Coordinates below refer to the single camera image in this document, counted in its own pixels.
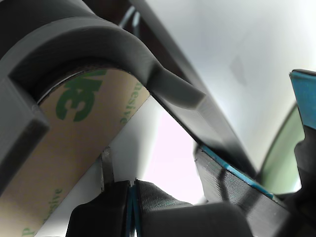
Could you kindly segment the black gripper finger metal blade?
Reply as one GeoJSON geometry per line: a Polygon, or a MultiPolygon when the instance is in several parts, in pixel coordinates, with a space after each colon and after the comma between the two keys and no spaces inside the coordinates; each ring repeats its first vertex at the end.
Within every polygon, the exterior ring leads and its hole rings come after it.
{"type": "Polygon", "coordinates": [[[132,232],[130,181],[115,181],[110,147],[99,158],[101,193],[72,211],[67,237],[129,237],[132,232]]]}

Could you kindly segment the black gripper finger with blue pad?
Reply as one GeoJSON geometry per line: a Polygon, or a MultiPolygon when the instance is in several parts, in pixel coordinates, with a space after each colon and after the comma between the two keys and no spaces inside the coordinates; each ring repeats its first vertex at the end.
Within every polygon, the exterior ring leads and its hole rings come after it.
{"type": "Polygon", "coordinates": [[[192,205],[150,182],[135,180],[134,227],[139,237],[250,237],[243,212],[227,202],[192,205]]]}

